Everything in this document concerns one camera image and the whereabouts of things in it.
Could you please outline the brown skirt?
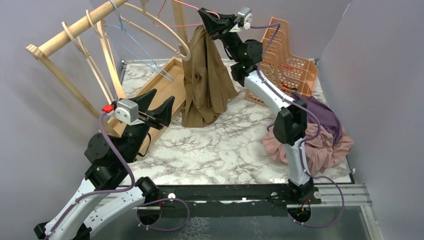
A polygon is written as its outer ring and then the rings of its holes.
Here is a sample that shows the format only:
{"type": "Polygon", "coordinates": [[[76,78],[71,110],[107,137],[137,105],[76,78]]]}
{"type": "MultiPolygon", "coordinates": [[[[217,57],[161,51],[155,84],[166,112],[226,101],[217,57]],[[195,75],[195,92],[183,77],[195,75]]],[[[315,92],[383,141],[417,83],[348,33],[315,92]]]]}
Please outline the brown skirt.
{"type": "Polygon", "coordinates": [[[229,100],[238,92],[203,25],[196,27],[188,47],[191,59],[183,62],[186,100],[181,124],[186,128],[206,127],[227,111],[229,100]]]}

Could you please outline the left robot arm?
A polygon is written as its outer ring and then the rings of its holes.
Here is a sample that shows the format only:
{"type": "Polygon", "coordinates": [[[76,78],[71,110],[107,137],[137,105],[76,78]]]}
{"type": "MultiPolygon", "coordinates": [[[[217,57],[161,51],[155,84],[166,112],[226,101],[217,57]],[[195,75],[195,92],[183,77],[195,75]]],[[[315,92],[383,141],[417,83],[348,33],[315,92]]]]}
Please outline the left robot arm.
{"type": "Polygon", "coordinates": [[[90,167],[59,214],[35,226],[38,239],[89,240],[124,212],[155,203],[159,188],[149,177],[135,178],[129,164],[140,155],[151,128],[161,130],[171,123],[175,97],[149,110],[156,93],[151,89],[102,108],[100,133],[91,137],[84,152],[90,167]]]}

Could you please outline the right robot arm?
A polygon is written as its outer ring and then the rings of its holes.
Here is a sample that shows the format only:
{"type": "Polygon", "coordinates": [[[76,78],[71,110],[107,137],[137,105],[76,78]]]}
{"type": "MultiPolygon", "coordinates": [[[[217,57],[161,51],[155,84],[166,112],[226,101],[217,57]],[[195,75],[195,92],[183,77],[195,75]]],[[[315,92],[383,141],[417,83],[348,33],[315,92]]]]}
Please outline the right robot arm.
{"type": "Polygon", "coordinates": [[[317,188],[307,166],[305,136],[307,105],[289,97],[260,71],[263,44],[255,39],[241,40],[239,32],[252,28],[252,11],[243,7],[237,14],[219,14],[202,7],[198,11],[212,40],[220,40],[235,64],[231,75],[258,96],[275,114],[274,137],[283,145],[289,166],[288,196],[300,204],[312,201],[317,188]]]}

